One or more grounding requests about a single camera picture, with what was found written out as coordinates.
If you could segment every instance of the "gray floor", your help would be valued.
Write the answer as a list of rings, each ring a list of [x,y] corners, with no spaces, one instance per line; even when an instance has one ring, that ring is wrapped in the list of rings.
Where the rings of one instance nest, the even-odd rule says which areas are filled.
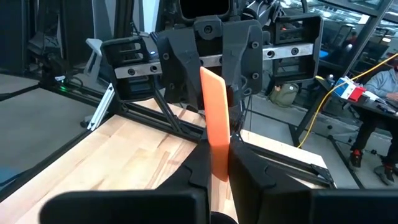
[[[84,75],[79,77],[85,85],[93,86],[97,90],[101,89],[101,86],[89,83],[89,79]],[[0,75],[0,93],[20,90],[35,83],[32,80]],[[305,110],[298,107],[279,108],[267,99],[258,96],[253,98],[251,108],[265,116],[249,113],[245,129],[292,144],[286,123],[298,125]],[[0,120],[2,130],[0,135],[0,182],[2,178],[6,178],[7,175],[4,174],[18,173],[34,166],[82,132],[83,128],[80,127],[79,122],[84,116],[92,114],[94,110],[88,105],[41,89],[0,102],[0,117],[3,118]],[[357,126],[347,125],[321,114],[312,129],[318,134],[311,133],[303,145],[304,150],[323,156],[339,188],[355,189],[358,186],[329,140],[322,136],[354,131],[357,128]],[[340,140],[346,142],[348,137],[342,137]],[[348,155],[349,146],[340,144]],[[373,134],[367,149],[371,150],[377,147],[381,154],[386,154],[388,146],[388,137]],[[363,168],[358,172],[358,177],[365,187],[385,188],[373,174],[373,168],[379,163],[380,160],[376,156],[365,154]]]

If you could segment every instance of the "yellow cable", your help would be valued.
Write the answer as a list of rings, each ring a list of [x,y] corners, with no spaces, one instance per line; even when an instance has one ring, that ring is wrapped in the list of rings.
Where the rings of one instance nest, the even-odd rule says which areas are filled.
[[[357,79],[357,78],[359,78],[359,77],[362,77],[362,76],[364,76],[364,75],[367,75],[369,72],[371,72],[371,71],[377,69],[378,67],[380,67],[380,66],[383,65],[384,63],[390,61],[391,59],[393,59],[393,58],[396,57],[397,55],[398,55],[398,54],[394,54],[393,56],[391,56],[391,57],[385,59],[384,61],[382,61],[380,64],[376,65],[375,67],[369,69],[368,71],[366,71],[366,72],[364,72],[364,73],[362,73],[362,74],[360,74],[360,75],[355,76],[354,78],[351,78],[350,80],[355,80],[355,79]],[[310,134],[310,131],[311,131],[311,129],[312,129],[312,126],[313,126],[313,124],[314,124],[314,122],[315,122],[315,118],[317,118],[318,113],[319,113],[319,111],[320,111],[320,109],[321,109],[321,107],[322,107],[322,105],[323,105],[323,102],[325,102],[325,100],[328,98],[328,96],[329,96],[331,93],[333,93],[333,91],[334,91],[335,89],[337,89],[337,88],[339,88],[340,86],[346,84],[347,82],[348,82],[348,81],[345,81],[345,82],[340,83],[339,85],[335,86],[334,88],[332,88],[332,89],[325,95],[325,97],[323,97],[321,103],[320,103],[319,106],[318,106],[317,112],[315,112],[315,114],[314,114],[314,116],[313,116],[313,118],[312,118],[312,121],[311,121],[311,124],[310,124],[309,129],[308,129],[307,133],[305,134],[305,136],[304,136],[304,138],[303,138],[303,141],[300,143],[300,145],[299,145],[298,147],[301,147],[301,146],[304,144],[305,140],[307,140],[308,135]]]

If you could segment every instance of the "orange spatula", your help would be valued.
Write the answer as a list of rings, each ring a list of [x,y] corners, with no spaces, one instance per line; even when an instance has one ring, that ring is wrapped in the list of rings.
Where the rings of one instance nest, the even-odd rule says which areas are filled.
[[[228,180],[230,143],[228,102],[223,78],[207,68],[200,68],[205,104],[207,137],[211,146],[212,172],[222,181]]]

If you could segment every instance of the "metal plate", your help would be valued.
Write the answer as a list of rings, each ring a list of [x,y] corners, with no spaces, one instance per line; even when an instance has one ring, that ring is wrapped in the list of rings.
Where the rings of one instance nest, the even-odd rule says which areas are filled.
[[[297,44],[283,47],[268,47],[262,50],[262,60],[274,60],[281,58],[300,57],[313,54],[313,44]],[[221,66],[220,59],[223,55],[200,57],[206,68]],[[114,70],[117,79],[138,77],[143,75],[160,75],[162,66],[159,61],[131,65]]]

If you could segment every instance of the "wooden table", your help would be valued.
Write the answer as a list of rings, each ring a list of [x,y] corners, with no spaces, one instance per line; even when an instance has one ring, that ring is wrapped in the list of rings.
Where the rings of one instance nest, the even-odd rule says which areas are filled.
[[[160,111],[154,100],[139,104]],[[170,107],[180,119],[205,125],[199,114],[173,105]],[[326,167],[323,159],[311,152],[249,131],[243,131],[242,136],[251,144]],[[195,143],[113,116],[0,203],[0,223],[38,223],[38,214],[43,204],[63,192],[154,189],[173,174],[194,147]],[[229,183],[213,177],[212,186],[211,209],[237,220]]]

